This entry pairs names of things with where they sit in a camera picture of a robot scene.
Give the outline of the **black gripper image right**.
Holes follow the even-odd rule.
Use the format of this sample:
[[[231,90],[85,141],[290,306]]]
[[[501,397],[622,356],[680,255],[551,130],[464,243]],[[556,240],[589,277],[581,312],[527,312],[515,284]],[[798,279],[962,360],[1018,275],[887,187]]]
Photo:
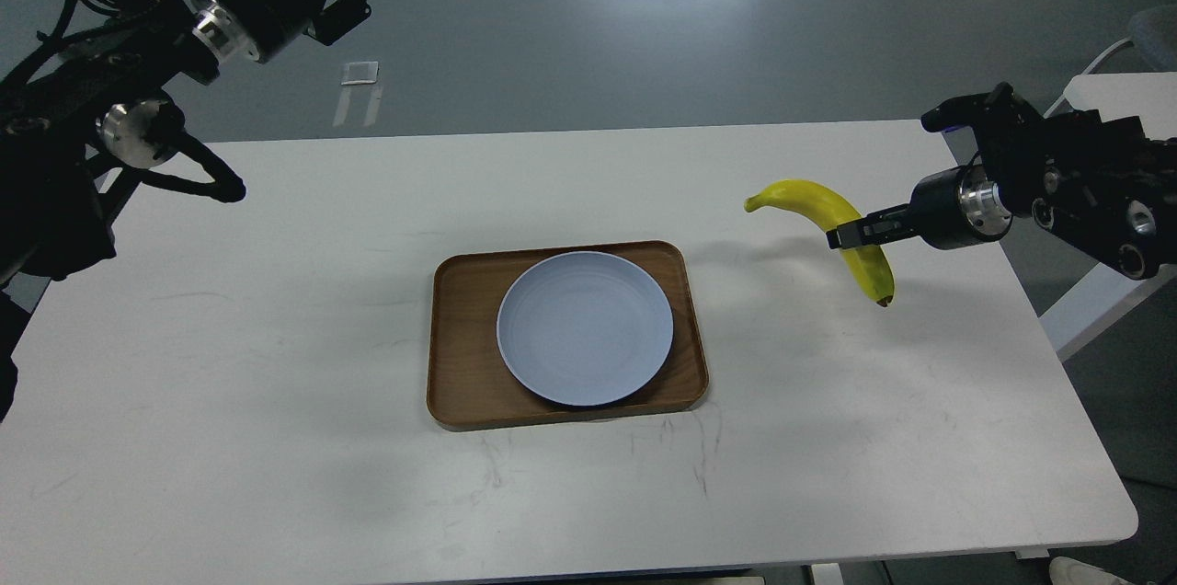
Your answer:
[[[937,250],[997,242],[1012,226],[1000,187],[983,166],[958,166],[916,184],[907,204],[827,230],[829,250],[882,247],[920,237]]]

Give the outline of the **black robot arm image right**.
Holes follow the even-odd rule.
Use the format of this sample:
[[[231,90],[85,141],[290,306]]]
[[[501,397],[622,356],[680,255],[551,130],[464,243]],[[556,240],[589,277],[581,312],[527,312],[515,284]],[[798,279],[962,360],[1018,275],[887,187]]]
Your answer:
[[[920,117],[926,132],[971,129],[976,157],[922,178],[907,202],[827,227],[833,250],[920,238],[937,250],[996,242],[1015,219],[1143,281],[1176,259],[1173,139],[1138,117],[1097,109],[1044,117],[1000,84],[953,97]]]

